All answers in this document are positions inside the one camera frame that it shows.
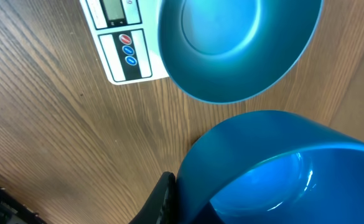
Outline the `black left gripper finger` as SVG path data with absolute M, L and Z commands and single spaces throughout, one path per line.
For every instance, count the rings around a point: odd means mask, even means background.
M 177 194 L 175 175 L 164 172 L 142 209 L 129 224 L 177 223 Z

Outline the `blue plastic measuring scoop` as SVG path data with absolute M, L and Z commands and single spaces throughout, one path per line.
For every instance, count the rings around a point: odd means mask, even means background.
M 285 111 L 229 118 L 177 174 L 180 223 L 364 223 L 364 142 Z

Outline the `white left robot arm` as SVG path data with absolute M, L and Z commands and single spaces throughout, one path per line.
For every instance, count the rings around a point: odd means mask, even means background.
M 177 223 L 177 196 L 175 175 L 164 172 L 130 224 Z M 0 188 L 0 224 L 46 224 L 37 212 L 29 210 Z

